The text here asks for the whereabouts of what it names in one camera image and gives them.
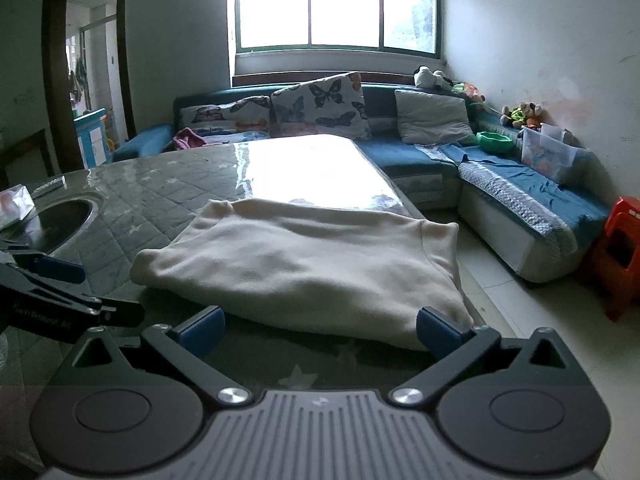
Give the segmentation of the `cream sweater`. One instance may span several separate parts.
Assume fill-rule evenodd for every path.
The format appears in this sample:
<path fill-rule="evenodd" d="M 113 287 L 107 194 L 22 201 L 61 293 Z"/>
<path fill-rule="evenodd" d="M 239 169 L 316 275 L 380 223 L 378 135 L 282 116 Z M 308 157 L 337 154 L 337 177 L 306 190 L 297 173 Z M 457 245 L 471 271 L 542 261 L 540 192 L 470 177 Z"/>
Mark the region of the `cream sweater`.
<path fill-rule="evenodd" d="M 285 330 L 419 350 L 421 308 L 473 323 L 458 233 L 386 211 L 211 200 L 166 247 L 139 252 L 130 278 Z"/>

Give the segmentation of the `black round induction cooktop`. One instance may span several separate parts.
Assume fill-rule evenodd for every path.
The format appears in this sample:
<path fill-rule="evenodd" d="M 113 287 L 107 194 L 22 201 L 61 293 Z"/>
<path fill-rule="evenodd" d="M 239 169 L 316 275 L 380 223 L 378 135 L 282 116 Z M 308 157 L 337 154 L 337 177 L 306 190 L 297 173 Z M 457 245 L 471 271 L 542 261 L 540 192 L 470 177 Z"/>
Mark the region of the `black round induction cooktop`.
<path fill-rule="evenodd" d="M 75 236 L 91 219 L 96 204 L 73 198 L 38 208 L 1 231 L 2 240 L 50 254 Z"/>

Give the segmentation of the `grey remote control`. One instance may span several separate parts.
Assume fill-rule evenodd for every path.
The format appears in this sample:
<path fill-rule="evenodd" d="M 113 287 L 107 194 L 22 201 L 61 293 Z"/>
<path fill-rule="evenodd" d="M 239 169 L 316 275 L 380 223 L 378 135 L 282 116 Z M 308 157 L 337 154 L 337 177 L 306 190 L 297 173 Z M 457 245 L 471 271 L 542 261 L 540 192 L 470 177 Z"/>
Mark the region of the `grey remote control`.
<path fill-rule="evenodd" d="M 32 191 L 32 198 L 35 200 L 36 198 L 45 196 L 51 192 L 58 190 L 59 188 L 64 188 L 65 185 L 66 185 L 65 177 L 58 176 L 46 183 L 43 183 L 42 185 L 37 186 Z"/>

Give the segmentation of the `blue white cabinet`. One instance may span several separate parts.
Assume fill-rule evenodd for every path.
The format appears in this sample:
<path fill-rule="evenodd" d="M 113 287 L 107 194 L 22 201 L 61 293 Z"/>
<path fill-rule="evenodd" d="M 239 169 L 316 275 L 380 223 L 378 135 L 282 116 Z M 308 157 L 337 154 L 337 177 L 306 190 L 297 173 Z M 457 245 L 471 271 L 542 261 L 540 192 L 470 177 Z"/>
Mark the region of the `blue white cabinet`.
<path fill-rule="evenodd" d="M 101 166 L 110 157 L 105 122 L 104 108 L 98 108 L 74 119 L 76 138 L 85 168 Z"/>

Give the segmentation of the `blue sofa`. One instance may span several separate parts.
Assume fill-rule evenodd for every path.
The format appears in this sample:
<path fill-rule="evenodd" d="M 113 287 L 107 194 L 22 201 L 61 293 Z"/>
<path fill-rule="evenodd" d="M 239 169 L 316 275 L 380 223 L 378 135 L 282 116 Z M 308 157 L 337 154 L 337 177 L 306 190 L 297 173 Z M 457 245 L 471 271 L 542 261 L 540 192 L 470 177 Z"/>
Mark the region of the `blue sofa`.
<path fill-rule="evenodd" d="M 457 209 L 526 281 L 550 282 L 578 266 L 604 227 L 607 206 L 507 157 L 405 144 L 396 128 L 395 90 L 391 84 L 364 86 L 372 136 L 357 145 L 413 205 Z"/>

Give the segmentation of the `red plastic stool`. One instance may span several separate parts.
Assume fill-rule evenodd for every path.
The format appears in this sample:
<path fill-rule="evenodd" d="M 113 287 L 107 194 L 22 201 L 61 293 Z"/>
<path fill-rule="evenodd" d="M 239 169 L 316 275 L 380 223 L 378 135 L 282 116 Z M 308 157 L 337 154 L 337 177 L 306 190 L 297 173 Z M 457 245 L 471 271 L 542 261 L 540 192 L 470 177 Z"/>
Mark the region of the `red plastic stool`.
<path fill-rule="evenodd" d="M 617 321 L 639 299 L 639 200 L 620 196 L 593 255 L 606 316 Z"/>

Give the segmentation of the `green bowl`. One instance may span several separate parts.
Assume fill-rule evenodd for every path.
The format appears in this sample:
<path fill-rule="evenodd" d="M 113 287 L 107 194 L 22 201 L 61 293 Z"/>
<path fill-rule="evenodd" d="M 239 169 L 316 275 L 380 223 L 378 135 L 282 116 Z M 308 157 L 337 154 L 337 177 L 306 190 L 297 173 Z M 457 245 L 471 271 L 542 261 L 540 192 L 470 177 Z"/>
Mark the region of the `green bowl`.
<path fill-rule="evenodd" d="M 477 145 L 489 154 L 508 154 L 515 144 L 510 136 L 492 131 L 479 131 L 476 135 Z"/>

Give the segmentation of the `clear plastic storage box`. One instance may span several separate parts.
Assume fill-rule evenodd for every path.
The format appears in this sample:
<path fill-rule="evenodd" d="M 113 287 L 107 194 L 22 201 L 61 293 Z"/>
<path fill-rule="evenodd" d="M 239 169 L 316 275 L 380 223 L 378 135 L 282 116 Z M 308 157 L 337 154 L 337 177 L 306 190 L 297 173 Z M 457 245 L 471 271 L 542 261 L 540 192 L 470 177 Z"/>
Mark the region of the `clear plastic storage box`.
<path fill-rule="evenodd" d="M 543 124 L 540 131 L 524 127 L 521 161 L 558 185 L 577 184 L 587 172 L 591 152 L 563 141 L 563 130 Z"/>

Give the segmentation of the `butterfly pillow lying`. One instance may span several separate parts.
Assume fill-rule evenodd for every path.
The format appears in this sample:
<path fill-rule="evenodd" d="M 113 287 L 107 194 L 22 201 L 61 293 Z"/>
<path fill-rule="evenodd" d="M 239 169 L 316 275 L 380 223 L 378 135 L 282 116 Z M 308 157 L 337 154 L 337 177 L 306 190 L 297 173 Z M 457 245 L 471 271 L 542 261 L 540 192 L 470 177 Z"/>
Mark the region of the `butterfly pillow lying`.
<path fill-rule="evenodd" d="M 268 133 L 269 125 L 270 99 L 268 96 L 248 96 L 231 103 L 201 104 L 179 110 L 179 128 L 190 128 L 199 136 L 247 132 Z"/>

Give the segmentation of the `grey cushion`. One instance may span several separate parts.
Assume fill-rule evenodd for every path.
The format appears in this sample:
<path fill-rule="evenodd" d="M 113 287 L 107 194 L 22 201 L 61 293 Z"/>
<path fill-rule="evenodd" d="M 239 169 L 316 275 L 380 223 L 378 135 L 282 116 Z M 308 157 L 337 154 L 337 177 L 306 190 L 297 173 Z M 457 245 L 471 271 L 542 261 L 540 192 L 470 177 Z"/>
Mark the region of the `grey cushion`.
<path fill-rule="evenodd" d="M 442 96 L 410 90 L 396 90 L 397 129 L 405 144 L 471 143 L 465 102 L 455 96 Z"/>

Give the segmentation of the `green yellow plush toys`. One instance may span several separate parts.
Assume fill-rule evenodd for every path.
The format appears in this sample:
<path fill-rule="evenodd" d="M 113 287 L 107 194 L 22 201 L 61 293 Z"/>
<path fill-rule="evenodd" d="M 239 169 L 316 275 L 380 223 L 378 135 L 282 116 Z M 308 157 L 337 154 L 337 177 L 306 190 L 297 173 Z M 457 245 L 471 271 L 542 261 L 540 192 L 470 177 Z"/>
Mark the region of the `green yellow plush toys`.
<path fill-rule="evenodd" d="M 501 125 L 515 129 L 523 127 L 539 130 L 544 109 L 540 104 L 521 102 L 518 106 L 504 106 L 500 112 Z"/>

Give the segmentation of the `orange green plush toy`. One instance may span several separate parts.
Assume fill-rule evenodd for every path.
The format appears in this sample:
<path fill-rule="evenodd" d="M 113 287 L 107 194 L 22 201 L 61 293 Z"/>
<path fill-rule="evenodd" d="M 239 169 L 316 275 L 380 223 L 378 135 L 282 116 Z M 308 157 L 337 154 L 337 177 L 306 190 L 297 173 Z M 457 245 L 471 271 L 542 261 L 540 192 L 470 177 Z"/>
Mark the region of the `orange green plush toy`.
<path fill-rule="evenodd" d="M 480 90 L 478 90 L 474 84 L 470 84 L 466 81 L 457 82 L 452 86 L 451 91 L 457 94 L 462 94 L 462 96 L 466 96 L 473 102 L 485 102 L 485 97 L 480 93 Z"/>

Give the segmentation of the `butterfly pillow upright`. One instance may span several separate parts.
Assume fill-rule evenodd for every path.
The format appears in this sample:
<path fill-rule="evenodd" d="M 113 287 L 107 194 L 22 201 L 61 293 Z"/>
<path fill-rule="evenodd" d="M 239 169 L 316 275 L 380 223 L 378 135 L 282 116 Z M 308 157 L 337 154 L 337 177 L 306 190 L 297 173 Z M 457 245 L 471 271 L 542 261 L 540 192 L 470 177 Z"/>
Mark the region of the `butterfly pillow upright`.
<path fill-rule="evenodd" d="M 350 140 L 370 136 L 361 76 L 357 72 L 277 90 L 271 95 L 271 105 L 280 136 L 333 134 Z"/>

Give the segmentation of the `panda plush toy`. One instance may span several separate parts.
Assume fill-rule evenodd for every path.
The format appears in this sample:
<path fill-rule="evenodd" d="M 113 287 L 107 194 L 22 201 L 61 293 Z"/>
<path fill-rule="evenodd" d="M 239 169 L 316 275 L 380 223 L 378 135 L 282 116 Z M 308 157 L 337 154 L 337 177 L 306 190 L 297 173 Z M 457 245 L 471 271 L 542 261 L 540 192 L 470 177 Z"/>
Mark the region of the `panda plush toy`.
<path fill-rule="evenodd" d="M 446 76 L 442 70 L 431 70 L 428 66 L 422 65 L 413 74 L 414 85 L 420 89 L 439 89 L 451 91 L 454 82 Z"/>

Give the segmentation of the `window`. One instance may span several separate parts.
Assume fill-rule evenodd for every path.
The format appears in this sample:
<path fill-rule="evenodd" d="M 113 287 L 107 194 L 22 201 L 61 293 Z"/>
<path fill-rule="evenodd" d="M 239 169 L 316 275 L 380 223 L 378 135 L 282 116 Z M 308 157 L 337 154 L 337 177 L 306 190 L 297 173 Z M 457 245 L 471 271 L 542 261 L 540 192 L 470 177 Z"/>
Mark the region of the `window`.
<path fill-rule="evenodd" d="M 440 53 L 439 0 L 233 0 L 231 21 L 242 53 Z"/>

